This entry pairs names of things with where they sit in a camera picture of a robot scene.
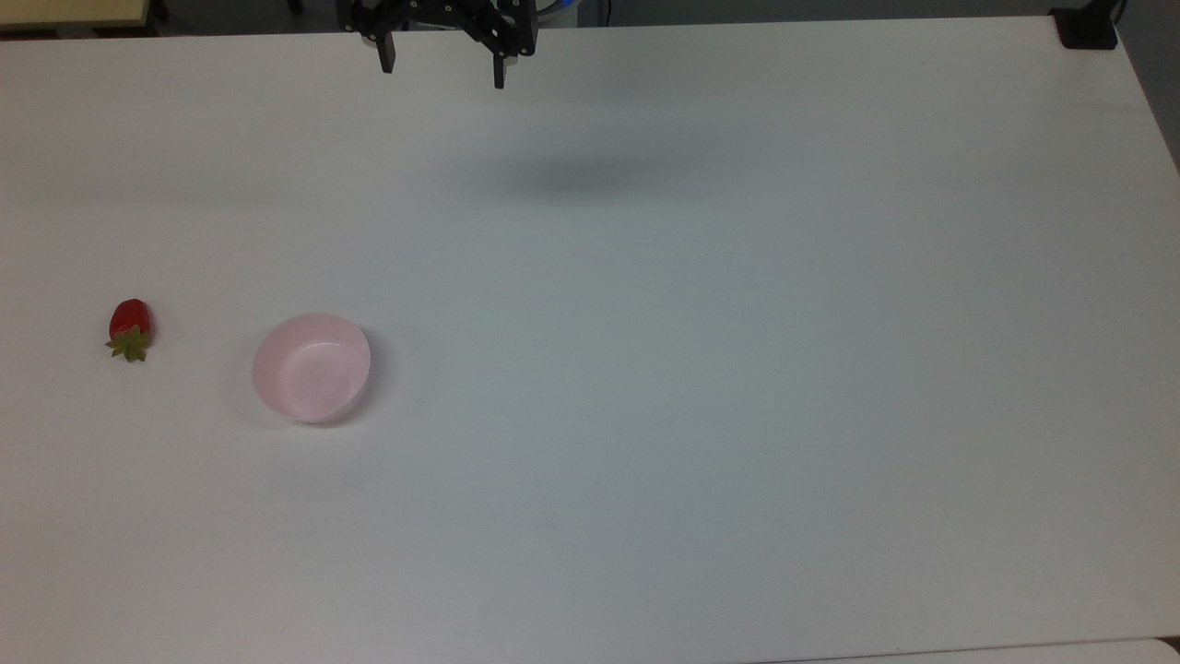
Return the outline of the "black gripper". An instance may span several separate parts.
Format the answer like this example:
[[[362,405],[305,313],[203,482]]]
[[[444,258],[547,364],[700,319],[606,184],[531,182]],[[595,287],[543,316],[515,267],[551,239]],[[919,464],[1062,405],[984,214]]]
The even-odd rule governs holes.
[[[511,59],[535,55],[535,1],[337,1],[337,28],[371,38],[381,71],[395,71],[393,32],[406,24],[463,29],[492,54],[494,88],[505,88]]]

